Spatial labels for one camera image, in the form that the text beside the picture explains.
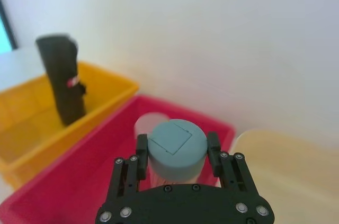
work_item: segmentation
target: red bin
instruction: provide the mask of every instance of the red bin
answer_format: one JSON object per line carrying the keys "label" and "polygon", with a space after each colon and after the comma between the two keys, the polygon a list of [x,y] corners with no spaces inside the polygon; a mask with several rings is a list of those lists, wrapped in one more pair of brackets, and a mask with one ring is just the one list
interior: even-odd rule
{"label": "red bin", "polygon": [[[203,114],[148,96],[136,96],[0,205],[3,224],[94,224],[105,201],[113,160],[135,153],[134,124],[149,112],[215,131],[227,151],[235,130]],[[199,183],[215,185],[208,159]],[[141,189],[150,186],[142,181]]]}

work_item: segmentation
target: black container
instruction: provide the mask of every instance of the black container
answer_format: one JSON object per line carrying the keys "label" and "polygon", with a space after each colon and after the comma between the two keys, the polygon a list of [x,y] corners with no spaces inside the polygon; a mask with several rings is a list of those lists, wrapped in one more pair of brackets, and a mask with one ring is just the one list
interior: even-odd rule
{"label": "black container", "polygon": [[66,34],[54,34],[35,41],[50,80],[56,107],[64,125],[85,115],[83,95],[86,90],[78,82],[78,47]]}

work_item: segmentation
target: window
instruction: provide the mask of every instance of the window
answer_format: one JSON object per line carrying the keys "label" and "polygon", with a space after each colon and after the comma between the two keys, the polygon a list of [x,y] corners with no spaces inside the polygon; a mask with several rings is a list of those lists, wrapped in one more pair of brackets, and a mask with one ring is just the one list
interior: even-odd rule
{"label": "window", "polygon": [[0,54],[16,48],[17,44],[10,24],[8,23],[2,1],[0,0]]}

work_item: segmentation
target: yellow plastic container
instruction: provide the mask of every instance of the yellow plastic container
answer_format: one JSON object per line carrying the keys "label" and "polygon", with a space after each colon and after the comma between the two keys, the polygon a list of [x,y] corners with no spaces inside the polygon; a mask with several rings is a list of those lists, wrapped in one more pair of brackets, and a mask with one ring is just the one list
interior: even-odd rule
{"label": "yellow plastic container", "polygon": [[66,152],[100,124],[138,85],[84,62],[79,63],[87,115],[65,127],[46,75],[0,92],[0,172],[15,189]]}

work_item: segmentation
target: teal cylinder lid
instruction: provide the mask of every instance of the teal cylinder lid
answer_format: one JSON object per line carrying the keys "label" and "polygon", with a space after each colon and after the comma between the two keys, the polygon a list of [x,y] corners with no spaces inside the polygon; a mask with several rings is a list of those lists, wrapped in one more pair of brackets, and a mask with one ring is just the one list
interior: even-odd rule
{"label": "teal cylinder lid", "polygon": [[155,127],[148,136],[152,169],[172,182],[185,182],[200,174],[207,154],[207,139],[194,123],[173,119]]}

